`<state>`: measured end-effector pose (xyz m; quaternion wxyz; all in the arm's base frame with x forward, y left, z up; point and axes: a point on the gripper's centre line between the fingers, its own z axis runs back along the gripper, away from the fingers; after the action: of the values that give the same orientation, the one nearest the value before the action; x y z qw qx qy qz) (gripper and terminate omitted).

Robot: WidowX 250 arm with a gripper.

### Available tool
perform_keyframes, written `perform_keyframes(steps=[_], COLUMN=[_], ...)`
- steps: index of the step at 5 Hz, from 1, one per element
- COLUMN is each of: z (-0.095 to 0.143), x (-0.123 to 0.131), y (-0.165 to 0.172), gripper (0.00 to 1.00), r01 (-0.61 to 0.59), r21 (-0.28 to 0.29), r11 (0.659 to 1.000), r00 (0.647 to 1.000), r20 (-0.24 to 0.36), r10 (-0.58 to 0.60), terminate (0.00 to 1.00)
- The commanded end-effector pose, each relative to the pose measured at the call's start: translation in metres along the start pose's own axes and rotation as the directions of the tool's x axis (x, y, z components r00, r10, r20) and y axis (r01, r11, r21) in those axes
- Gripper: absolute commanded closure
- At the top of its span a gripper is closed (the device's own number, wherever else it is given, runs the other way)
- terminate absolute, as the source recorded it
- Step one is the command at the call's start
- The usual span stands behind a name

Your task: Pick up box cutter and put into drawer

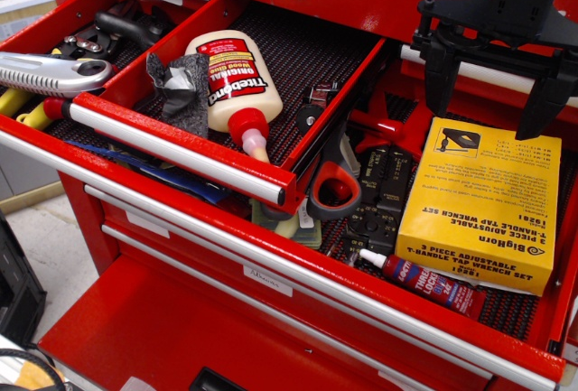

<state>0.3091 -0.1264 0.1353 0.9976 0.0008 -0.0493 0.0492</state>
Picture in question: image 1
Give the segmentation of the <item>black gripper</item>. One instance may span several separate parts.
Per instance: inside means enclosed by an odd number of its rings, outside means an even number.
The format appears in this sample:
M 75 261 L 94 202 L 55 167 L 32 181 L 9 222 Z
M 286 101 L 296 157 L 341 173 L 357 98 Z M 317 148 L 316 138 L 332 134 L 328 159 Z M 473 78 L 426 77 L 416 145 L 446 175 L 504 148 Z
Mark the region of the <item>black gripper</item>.
M 445 117 L 460 68 L 455 27 L 471 29 L 484 41 L 511 48 L 526 44 L 567 49 L 557 56 L 555 72 L 537 79 L 518 125 L 516 139 L 539 137 L 577 95 L 577 23 L 563 16 L 555 0 L 422 0 L 421 21 L 413 45 L 424 45 L 425 100 Z M 433 19 L 439 21 L 435 31 Z

